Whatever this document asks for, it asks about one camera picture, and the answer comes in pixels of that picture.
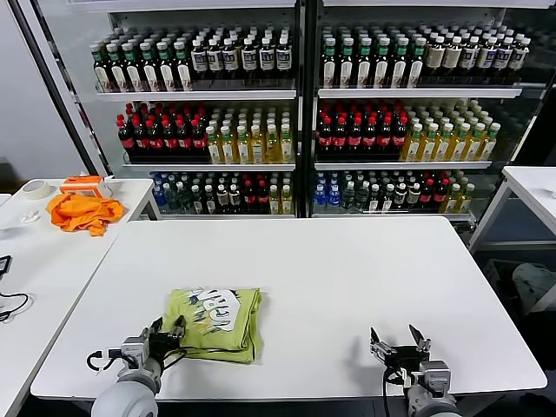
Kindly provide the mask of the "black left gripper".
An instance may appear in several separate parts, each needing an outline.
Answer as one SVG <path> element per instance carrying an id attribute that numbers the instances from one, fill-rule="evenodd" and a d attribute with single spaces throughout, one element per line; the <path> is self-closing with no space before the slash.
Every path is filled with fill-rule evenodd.
<path id="1" fill-rule="evenodd" d="M 149 357 L 156 361 L 163 361 L 169 354 L 180 348 L 180 341 L 185 335 L 186 321 L 179 315 L 170 332 L 161 332 L 163 318 L 159 317 L 151 323 L 149 328 Z"/>

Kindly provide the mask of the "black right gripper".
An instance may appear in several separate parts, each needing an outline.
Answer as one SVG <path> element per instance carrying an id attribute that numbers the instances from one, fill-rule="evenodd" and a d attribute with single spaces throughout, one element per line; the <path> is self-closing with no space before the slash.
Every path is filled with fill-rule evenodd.
<path id="1" fill-rule="evenodd" d="M 382 341 L 373 327 L 369 329 L 369 347 L 374 356 L 384 356 L 386 367 L 395 370 L 405 369 L 408 374 L 420 370 L 420 364 L 430 359 L 431 340 L 426 338 L 422 332 L 409 324 L 410 333 L 416 346 L 390 347 Z"/>

